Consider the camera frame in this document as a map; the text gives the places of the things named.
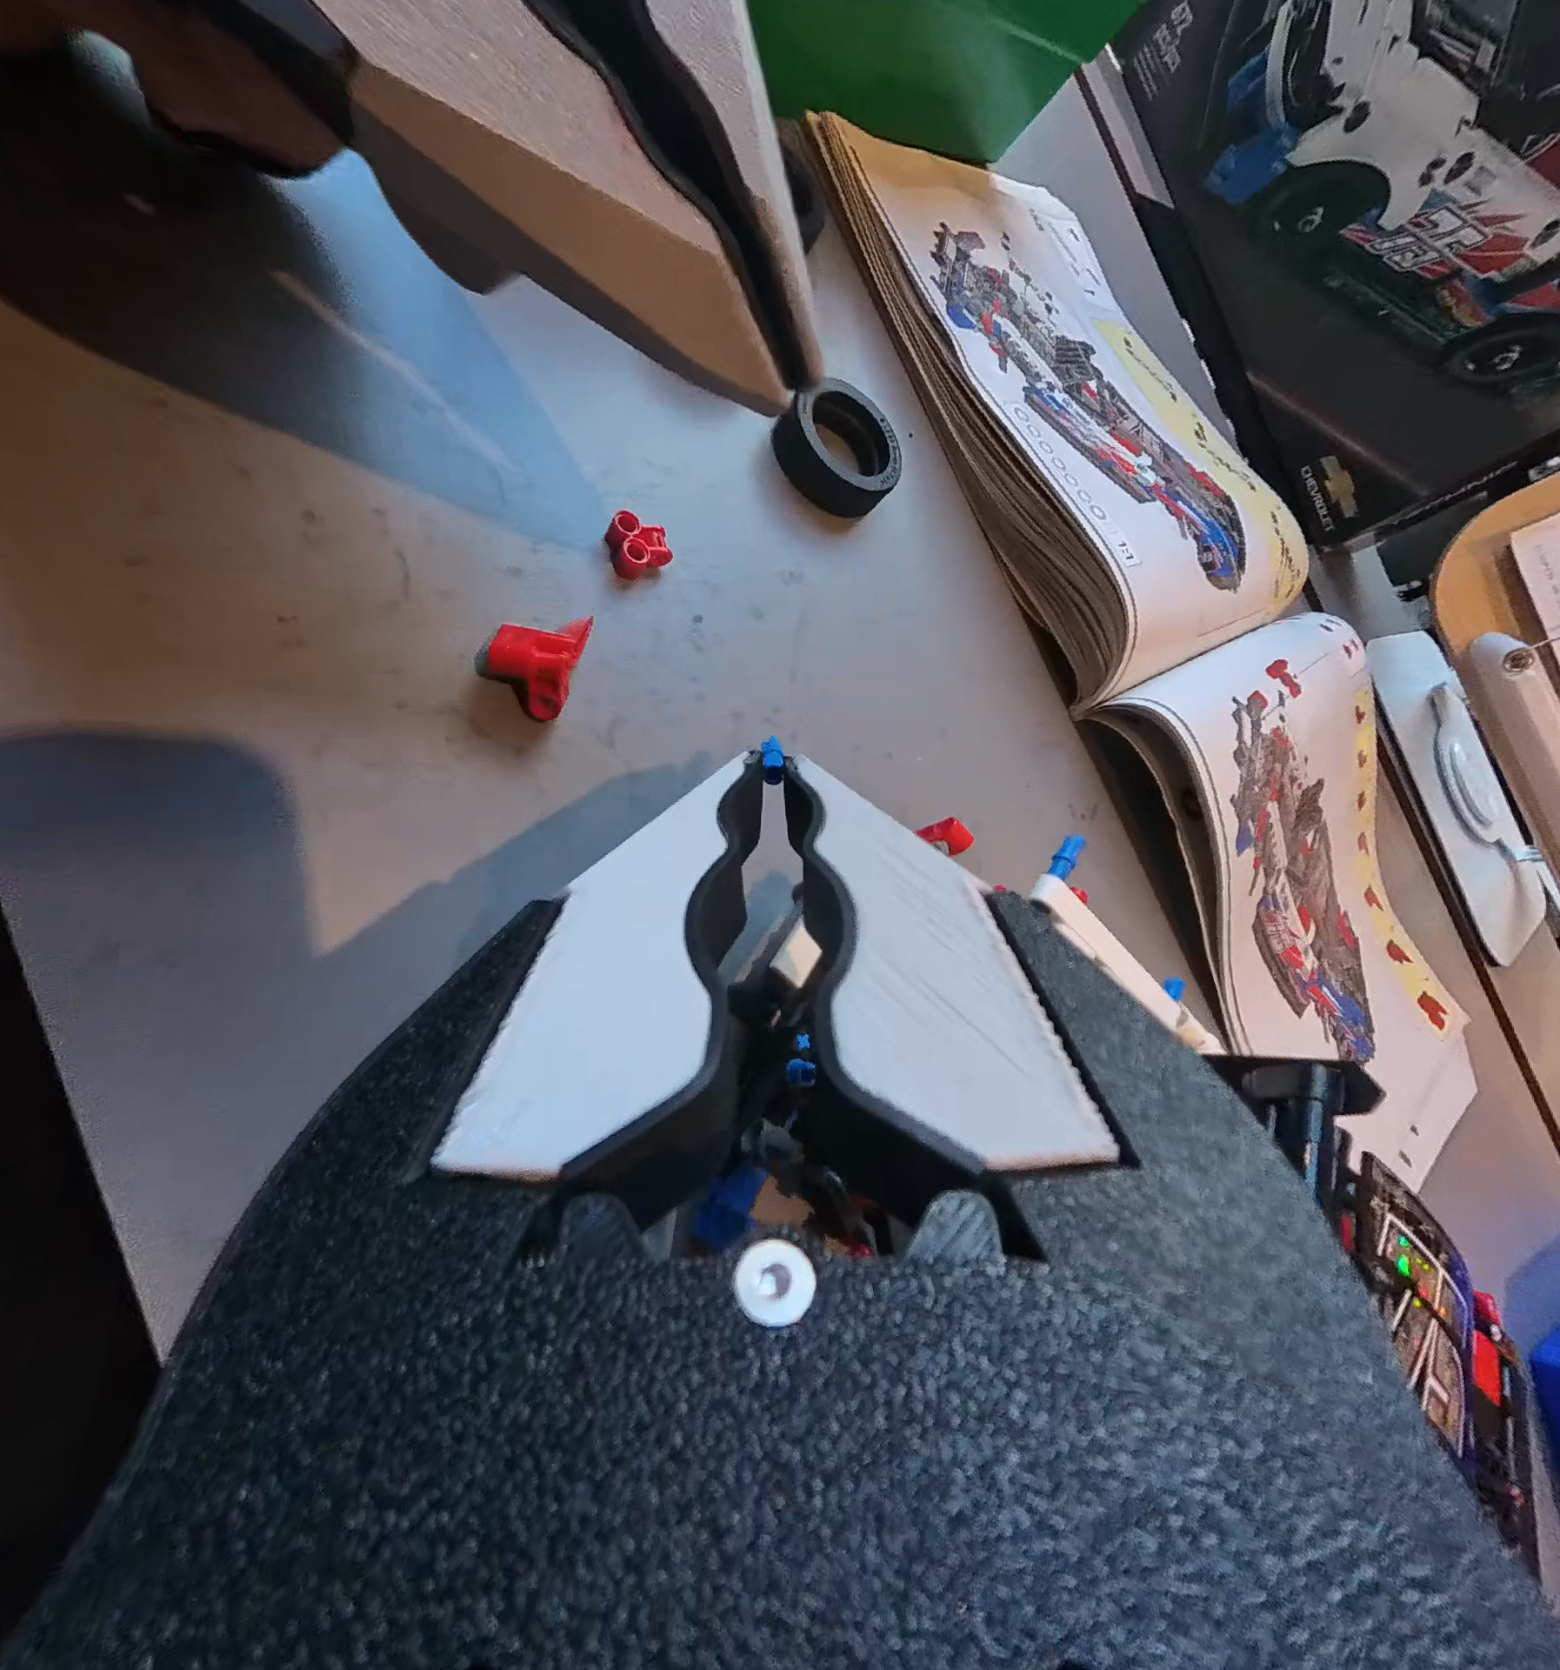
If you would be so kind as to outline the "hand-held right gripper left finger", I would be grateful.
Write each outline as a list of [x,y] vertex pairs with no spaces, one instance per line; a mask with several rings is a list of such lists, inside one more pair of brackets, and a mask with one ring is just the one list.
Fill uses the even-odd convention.
[[639,1230],[733,1143],[739,1042],[721,963],[766,791],[737,755],[562,888],[432,1149],[457,1179],[607,1196]]

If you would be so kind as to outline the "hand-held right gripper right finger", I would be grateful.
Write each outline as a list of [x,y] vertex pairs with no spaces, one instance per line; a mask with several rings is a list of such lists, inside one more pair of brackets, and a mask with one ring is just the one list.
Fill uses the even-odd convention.
[[1099,1170],[1120,1143],[990,890],[811,760],[786,762],[802,926],[818,946],[806,1127],[853,1192],[916,1225],[947,1192]]

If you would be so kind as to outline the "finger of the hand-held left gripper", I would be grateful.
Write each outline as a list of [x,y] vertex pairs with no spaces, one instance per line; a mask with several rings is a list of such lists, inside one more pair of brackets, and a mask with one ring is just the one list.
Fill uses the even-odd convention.
[[715,117],[649,3],[318,12],[352,146],[453,276],[522,274],[696,386],[786,409]]
[[679,61],[696,111],[715,117],[732,169],[741,250],[761,281],[764,323],[788,386],[824,370],[802,229],[784,153],[743,1],[652,1],[649,17]]

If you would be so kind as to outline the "red teardrop brick piece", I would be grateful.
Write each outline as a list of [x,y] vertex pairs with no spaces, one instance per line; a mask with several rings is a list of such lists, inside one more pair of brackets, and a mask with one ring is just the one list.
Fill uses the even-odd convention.
[[473,657],[475,675],[493,681],[567,681],[582,661],[594,617],[560,626],[502,623]]

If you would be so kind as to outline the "toy brick race car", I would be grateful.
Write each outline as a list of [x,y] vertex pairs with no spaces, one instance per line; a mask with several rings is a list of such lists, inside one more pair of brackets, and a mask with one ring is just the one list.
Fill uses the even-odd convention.
[[[717,1253],[757,1226],[799,1226],[851,1259],[900,1255],[916,1234],[884,1192],[846,1183],[804,1129],[817,1082],[813,999],[822,952],[802,921],[802,888],[730,986],[730,1011],[752,1049],[739,1076],[744,1129],[670,1248]],[[1478,1497],[1500,1541],[1540,1575],[1527,1382],[1496,1299],[1475,1286],[1455,1241],[1375,1152],[1354,1143],[1381,1093],[1350,1062],[1234,1055],[1162,991],[1171,1031],[1209,1056],[1283,1152],[1335,1232],[1417,1405]]]

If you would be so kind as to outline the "grey desk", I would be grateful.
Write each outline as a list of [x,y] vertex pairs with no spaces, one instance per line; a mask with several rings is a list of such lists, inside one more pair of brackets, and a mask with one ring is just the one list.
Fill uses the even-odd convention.
[[[764,731],[1019,885],[1077,829],[1185,961],[851,261],[918,446],[871,523],[357,162],[164,193],[0,122],[0,901],[157,1342],[135,1469],[16,1666],[1560,1666],[1560,1622],[1220,1091],[1169,1185],[1019,1188],[1001,1268],[518,1257],[426,1067],[495,935]],[[672,563],[620,579],[634,511]],[[556,719],[475,675],[594,617]]]

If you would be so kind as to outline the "green plastic bin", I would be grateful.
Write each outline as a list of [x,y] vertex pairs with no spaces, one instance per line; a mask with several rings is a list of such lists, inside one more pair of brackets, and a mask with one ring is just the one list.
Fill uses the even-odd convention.
[[777,117],[994,162],[1138,1],[750,1]]

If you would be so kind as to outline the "open instruction booklet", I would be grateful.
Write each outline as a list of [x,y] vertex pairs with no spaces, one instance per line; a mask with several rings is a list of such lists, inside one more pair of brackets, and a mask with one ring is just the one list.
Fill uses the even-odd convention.
[[1153,782],[1222,1033],[1372,1075],[1354,1143],[1422,1188],[1476,1096],[1466,1015],[1388,896],[1375,679],[1305,605],[1296,518],[1057,196],[833,113],[799,133],[1072,713]]

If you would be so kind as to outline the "white board stand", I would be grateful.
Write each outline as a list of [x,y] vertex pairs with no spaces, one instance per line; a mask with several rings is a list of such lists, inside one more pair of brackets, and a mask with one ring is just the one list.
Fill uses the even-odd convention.
[[1560,699],[1542,650],[1480,634],[1457,662],[1424,632],[1366,644],[1395,756],[1487,961],[1560,935]]

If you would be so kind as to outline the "black toy car box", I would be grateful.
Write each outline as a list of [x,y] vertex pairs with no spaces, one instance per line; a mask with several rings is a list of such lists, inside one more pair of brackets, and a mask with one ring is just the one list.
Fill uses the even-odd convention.
[[1560,447],[1560,1],[1144,3],[1109,52],[1310,538]]

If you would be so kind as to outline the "instruction sheet on stand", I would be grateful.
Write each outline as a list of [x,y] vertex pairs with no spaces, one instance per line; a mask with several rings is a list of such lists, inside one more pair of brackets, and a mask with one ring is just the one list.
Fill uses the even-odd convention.
[[1560,469],[1478,512],[1440,558],[1431,585],[1437,630],[1451,662],[1485,632],[1542,650],[1560,699],[1560,672],[1511,554],[1511,534],[1560,511]]

